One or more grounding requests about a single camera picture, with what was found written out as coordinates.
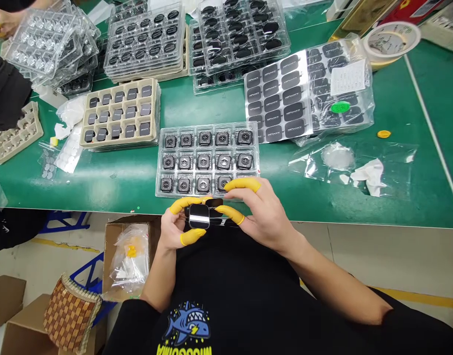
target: hand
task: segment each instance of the hand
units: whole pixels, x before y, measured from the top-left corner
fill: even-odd
[[[206,196],[203,199],[197,197],[184,197],[175,201],[172,206],[166,209],[161,218],[161,237],[159,245],[166,249],[180,249],[195,243],[207,231],[205,229],[191,229],[183,232],[185,228],[185,213],[183,209],[192,204],[205,203],[210,199]]]
[[[252,216],[245,217],[229,206],[219,206],[217,211],[230,217],[246,234],[258,243],[284,255],[297,236],[285,214],[284,207],[267,179],[245,177],[235,179],[224,187],[225,199],[241,199],[251,209]]]
[[[0,10],[0,38],[8,38],[16,33],[26,11],[6,12]]]

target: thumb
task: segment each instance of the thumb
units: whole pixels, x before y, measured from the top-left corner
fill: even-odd
[[[245,218],[244,214],[235,210],[233,207],[221,205],[215,208],[215,210],[230,217],[231,220],[235,222],[241,228],[241,230],[249,236],[254,233],[254,230],[256,229],[254,222],[250,220],[249,217]]]
[[[204,236],[207,231],[205,229],[190,229],[180,235],[180,242],[185,247],[194,244],[200,237]]]

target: beige pulp tray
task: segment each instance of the beige pulp tray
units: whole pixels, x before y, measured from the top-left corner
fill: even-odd
[[[143,87],[151,86],[151,95],[147,97],[142,97],[142,89]],[[135,99],[127,100],[128,92],[130,89],[137,89],[138,93]],[[80,145],[84,148],[95,148],[95,147],[105,147],[110,145],[119,145],[122,146],[123,144],[130,144],[130,143],[139,143],[139,142],[151,142],[157,139],[157,127],[156,127],[156,110],[158,107],[156,106],[157,96],[158,96],[159,85],[156,79],[143,79],[139,81],[130,82],[124,85],[115,86],[109,89],[104,89],[96,92],[89,93],[87,95],[87,101],[85,105],[85,113],[83,115],[83,128],[82,134],[80,136]],[[124,97],[123,100],[120,102],[115,103],[116,93],[123,91]],[[103,105],[103,96],[104,95],[111,95],[111,99],[107,105]],[[98,98],[99,101],[96,107],[90,108],[90,100],[93,98]],[[149,115],[141,116],[141,106],[143,104],[150,104],[151,111]],[[128,107],[136,106],[136,114],[133,118],[126,118],[126,111]],[[113,120],[114,118],[114,111],[116,109],[122,109],[123,113],[121,114],[120,119]],[[109,117],[107,122],[100,123],[100,116],[103,112],[109,112]],[[88,124],[88,118],[90,114],[95,113],[97,118],[94,124]],[[140,133],[140,126],[143,123],[149,123],[149,134],[145,136],[139,135]],[[135,126],[136,131],[134,133],[134,137],[125,137],[126,134],[126,127],[127,126]],[[116,126],[121,126],[121,133],[119,138],[113,139],[112,138],[112,130],[116,128]],[[108,134],[105,137],[104,141],[99,142],[97,140],[98,133],[100,129],[105,128],[108,131]],[[93,131],[94,136],[91,142],[85,141],[85,136],[88,131]]]
[[[185,40],[183,48],[183,60],[180,62],[180,65],[170,68],[162,68],[146,71],[144,73],[138,73],[133,75],[125,75],[120,77],[110,78],[113,83],[127,82],[131,80],[144,79],[144,78],[154,78],[158,82],[167,81],[172,79],[177,79],[180,77],[188,76],[188,67],[189,67],[189,56],[187,53],[188,43],[190,41],[188,26],[185,26]]]
[[[0,131],[0,164],[11,159],[44,135],[39,121],[39,106],[30,101],[22,108],[16,128]]]

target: paper sheet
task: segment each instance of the paper sheet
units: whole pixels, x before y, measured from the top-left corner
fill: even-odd
[[[333,68],[331,71],[331,96],[360,91],[365,85],[366,60],[348,64],[345,67]]]

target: crumpled tissue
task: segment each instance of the crumpled tissue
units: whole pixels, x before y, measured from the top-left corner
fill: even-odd
[[[369,194],[379,197],[381,195],[381,187],[386,187],[386,184],[381,182],[383,171],[384,165],[382,162],[379,159],[374,159],[357,168],[349,177],[354,181],[366,181]]]

